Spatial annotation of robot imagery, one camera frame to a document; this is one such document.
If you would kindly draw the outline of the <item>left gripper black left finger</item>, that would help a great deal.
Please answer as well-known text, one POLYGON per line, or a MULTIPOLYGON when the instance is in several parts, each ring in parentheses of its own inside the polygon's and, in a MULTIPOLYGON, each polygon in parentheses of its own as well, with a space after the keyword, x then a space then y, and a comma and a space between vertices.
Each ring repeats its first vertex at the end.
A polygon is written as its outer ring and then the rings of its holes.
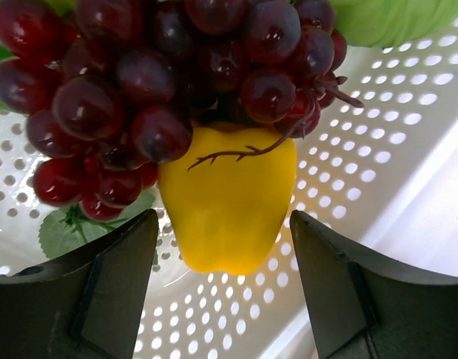
POLYGON ((63 256, 0 274, 0 358, 132 358, 157 237, 149 209, 63 256))

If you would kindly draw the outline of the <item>yellow bell pepper toy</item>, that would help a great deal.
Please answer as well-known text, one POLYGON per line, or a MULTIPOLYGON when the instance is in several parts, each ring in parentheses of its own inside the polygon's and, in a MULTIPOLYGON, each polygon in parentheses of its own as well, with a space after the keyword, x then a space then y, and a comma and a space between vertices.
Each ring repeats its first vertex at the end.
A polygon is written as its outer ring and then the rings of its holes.
POLYGON ((292 139, 263 155, 281 135, 222 123, 194 129, 187 153, 158 166, 158 187, 182 259, 200 273, 249 274, 270 253, 288 211, 297 171, 292 139))

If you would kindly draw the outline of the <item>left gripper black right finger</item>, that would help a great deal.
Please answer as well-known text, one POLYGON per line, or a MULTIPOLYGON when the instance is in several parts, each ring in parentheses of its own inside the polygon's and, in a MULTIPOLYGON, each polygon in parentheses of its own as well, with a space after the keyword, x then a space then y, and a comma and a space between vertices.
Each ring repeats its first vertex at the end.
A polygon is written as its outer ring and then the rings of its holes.
POLYGON ((320 358, 458 358, 458 277, 387 257, 293 211, 320 358))

